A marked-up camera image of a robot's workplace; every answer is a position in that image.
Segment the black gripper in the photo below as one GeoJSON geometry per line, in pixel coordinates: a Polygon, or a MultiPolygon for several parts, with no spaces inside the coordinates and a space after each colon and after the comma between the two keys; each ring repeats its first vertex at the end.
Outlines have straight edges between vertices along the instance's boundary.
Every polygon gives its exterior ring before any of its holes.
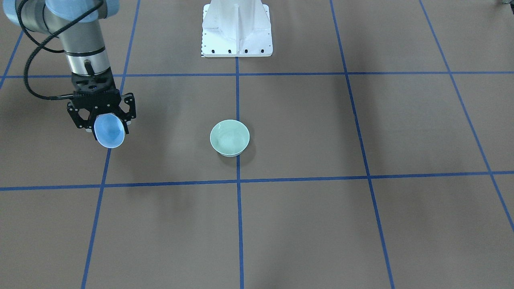
{"type": "Polygon", "coordinates": [[[135,96],[120,95],[110,68],[92,76],[72,73],[71,81],[75,91],[67,112],[77,128],[92,132],[93,115],[112,113],[121,120],[124,133],[130,133],[129,124],[137,117],[135,96]]]}

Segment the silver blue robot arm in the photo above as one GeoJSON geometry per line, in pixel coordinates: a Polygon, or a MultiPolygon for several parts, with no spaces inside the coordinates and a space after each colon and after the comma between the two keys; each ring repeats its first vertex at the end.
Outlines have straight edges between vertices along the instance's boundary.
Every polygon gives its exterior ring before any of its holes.
{"type": "Polygon", "coordinates": [[[24,65],[27,91],[41,100],[67,100],[67,111],[77,128],[95,133],[97,120],[112,117],[121,135],[136,118],[133,93],[121,95],[114,81],[99,21],[119,11],[117,0],[5,0],[6,17],[35,44],[24,65]],[[63,54],[69,64],[72,93],[45,96],[28,80],[31,64],[40,51],[63,54]]]}

